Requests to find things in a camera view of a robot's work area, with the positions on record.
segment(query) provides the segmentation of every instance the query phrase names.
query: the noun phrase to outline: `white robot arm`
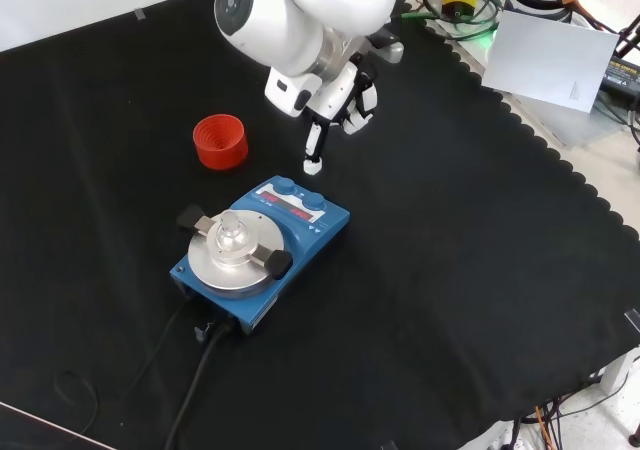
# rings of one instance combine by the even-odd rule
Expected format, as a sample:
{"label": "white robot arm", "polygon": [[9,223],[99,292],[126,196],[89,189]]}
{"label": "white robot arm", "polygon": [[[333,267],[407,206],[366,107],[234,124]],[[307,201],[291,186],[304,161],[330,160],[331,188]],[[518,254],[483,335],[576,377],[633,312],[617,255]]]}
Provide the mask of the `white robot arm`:
{"label": "white robot arm", "polygon": [[[305,171],[321,168],[320,150],[331,125],[353,133],[371,118],[377,95],[354,61],[371,43],[395,0],[216,0],[215,18],[225,38],[253,60],[271,67],[267,98],[297,117],[313,117]],[[383,58],[397,62],[402,44],[391,36]]]}

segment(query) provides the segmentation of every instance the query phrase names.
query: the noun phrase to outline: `red cup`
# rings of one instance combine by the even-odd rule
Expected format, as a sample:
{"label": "red cup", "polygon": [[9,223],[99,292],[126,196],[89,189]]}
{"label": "red cup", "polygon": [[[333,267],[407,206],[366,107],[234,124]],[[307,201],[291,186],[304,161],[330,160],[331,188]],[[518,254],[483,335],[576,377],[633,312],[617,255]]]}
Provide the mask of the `red cup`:
{"label": "red cup", "polygon": [[240,165],[249,146],[244,125],[231,115],[212,115],[202,120],[193,130],[198,158],[212,170],[229,170]]}

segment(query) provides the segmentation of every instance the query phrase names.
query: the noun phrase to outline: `black tablecloth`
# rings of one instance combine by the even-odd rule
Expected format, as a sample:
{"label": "black tablecloth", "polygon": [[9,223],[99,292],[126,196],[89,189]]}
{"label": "black tablecloth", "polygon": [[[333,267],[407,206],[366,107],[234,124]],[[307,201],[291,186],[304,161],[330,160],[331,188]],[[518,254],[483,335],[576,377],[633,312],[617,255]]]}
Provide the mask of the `black tablecloth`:
{"label": "black tablecloth", "polygon": [[[352,219],[254,335],[214,353],[185,448],[455,449],[636,343],[637,233],[450,47],[402,28],[402,63],[376,62],[372,123],[332,133],[308,177],[307,125],[265,100],[268,70],[219,36],[212,1],[0,55],[1,400],[82,428],[86,396],[54,391],[72,370],[101,398],[88,435],[158,448],[199,356],[188,316],[120,394],[181,299],[175,216],[276,174]],[[193,149],[214,113],[246,127],[232,172]]]}

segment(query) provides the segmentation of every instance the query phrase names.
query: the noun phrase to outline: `red digital display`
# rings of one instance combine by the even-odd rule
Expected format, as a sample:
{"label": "red digital display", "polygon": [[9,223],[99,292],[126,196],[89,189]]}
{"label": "red digital display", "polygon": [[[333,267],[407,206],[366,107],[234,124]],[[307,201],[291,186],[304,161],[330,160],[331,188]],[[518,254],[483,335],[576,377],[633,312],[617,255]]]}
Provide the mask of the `red digital display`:
{"label": "red digital display", "polygon": [[266,190],[260,192],[260,196],[262,196],[265,200],[268,200],[271,203],[278,205],[280,208],[287,210],[288,212],[293,213],[296,217],[300,217],[303,220],[311,220],[313,215],[305,212],[304,210],[299,209],[295,205],[290,204],[282,200],[281,198],[276,197],[273,193],[267,192]]}

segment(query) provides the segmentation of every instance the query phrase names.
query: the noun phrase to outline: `blue knob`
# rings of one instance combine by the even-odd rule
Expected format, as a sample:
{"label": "blue knob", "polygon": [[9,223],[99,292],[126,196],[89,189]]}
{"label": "blue knob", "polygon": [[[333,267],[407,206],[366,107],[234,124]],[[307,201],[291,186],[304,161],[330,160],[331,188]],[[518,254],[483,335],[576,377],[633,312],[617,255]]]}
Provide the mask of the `blue knob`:
{"label": "blue knob", "polygon": [[279,177],[273,182],[273,189],[280,195],[293,195],[296,191],[296,185],[290,178]]}
{"label": "blue knob", "polygon": [[319,193],[307,193],[302,199],[302,204],[309,210],[322,210],[324,208],[324,197]]}

